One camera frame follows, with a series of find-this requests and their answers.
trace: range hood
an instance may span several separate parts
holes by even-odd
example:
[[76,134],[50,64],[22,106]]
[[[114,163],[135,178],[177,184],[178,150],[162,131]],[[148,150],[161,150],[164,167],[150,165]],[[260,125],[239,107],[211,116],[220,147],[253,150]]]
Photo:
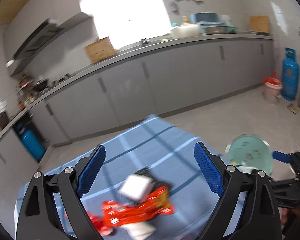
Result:
[[51,18],[45,20],[33,33],[25,40],[17,52],[13,55],[13,59],[6,66],[10,75],[15,75],[23,71],[23,69],[32,61],[35,55],[39,53],[45,46],[52,42],[63,28],[57,26]]

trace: cardboard box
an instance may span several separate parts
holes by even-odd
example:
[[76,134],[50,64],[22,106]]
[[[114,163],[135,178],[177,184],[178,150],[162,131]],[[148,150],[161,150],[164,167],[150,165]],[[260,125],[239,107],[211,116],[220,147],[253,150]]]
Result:
[[107,57],[114,55],[116,52],[112,47],[109,37],[105,37],[101,40],[95,41],[84,47],[87,56],[90,58],[91,62],[98,62]]
[[269,16],[250,16],[250,30],[258,31],[260,33],[270,33]]

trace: cabinet handle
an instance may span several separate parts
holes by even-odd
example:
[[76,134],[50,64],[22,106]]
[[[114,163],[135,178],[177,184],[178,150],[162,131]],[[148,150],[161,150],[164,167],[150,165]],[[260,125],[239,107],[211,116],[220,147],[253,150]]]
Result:
[[225,51],[223,49],[223,46],[219,46],[220,49],[220,57],[222,60],[225,60]]
[[103,91],[104,93],[106,93],[106,92],[107,92],[107,89],[106,89],[106,86],[105,86],[105,84],[104,84],[102,78],[98,78],[98,81],[99,81],[99,84],[100,84],[100,87],[101,87],[102,91]]
[[49,114],[52,116],[52,115],[53,115],[53,112],[52,112],[52,110],[51,110],[51,107],[50,107],[48,104],[46,104],[46,108],[47,108]]
[[1,152],[0,152],[0,159],[2,160],[2,162],[3,162],[4,164],[7,163],[6,159],[2,156]]
[[143,72],[145,74],[146,79],[150,78],[149,71],[145,62],[141,62],[141,66],[143,68]]
[[263,44],[260,44],[260,50],[261,50],[261,55],[265,54],[264,48],[263,48]]

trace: teal basket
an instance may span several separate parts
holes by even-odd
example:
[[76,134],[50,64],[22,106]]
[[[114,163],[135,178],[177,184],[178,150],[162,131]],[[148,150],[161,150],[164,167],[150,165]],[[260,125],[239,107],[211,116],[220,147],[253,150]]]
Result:
[[235,166],[254,167],[271,175],[273,169],[269,144],[253,134],[243,134],[226,148],[228,159]]

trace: countertop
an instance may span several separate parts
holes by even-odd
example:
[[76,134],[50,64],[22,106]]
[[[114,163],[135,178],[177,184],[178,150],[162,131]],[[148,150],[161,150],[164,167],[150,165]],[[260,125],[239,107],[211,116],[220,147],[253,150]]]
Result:
[[85,68],[84,70],[75,74],[71,78],[63,81],[62,83],[58,84],[57,86],[50,89],[48,92],[40,96],[37,100],[35,100],[33,103],[31,103],[28,107],[26,107],[24,110],[22,110],[19,114],[17,114],[10,122],[9,124],[0,132],[0,139],[1,137],[25,114],[31,109],[33,106],[35,106],[40,101],[44,100],[46,97],[51,95],[52,93],[56,92],[57,90],[65,87],[66,85],[76,81],[77,79],[96,71],[100,68],[103,68],[105,66],[108,66],[110,64],[113,64],[115,62],[118,62],[120,60],[133,57],[136,55],[139,55],[141,53],[149,52],[156,49],[165,48],[168,46],[193,42],[193,41],[204,41],[204,40],[214,40],[214,39],[229,39],[229,38],[251,38],[251,39],[265,39],[265,40],[272,40],[272,36],[263,36],[263,35],[256,35],[256,34],[212,34],[212,35],[201,35],[201,36],[195,36],[195,37],[189,37],[189,38],[183,38],[183,39],[175,39],[171,41],[164,41],[153,45],[148,45],[145,47],[141,47],[138,49],[133,49],[127,52],[121,52],[121,54],[114,56],[112,58],[106,59],[100,63],[91,64]]

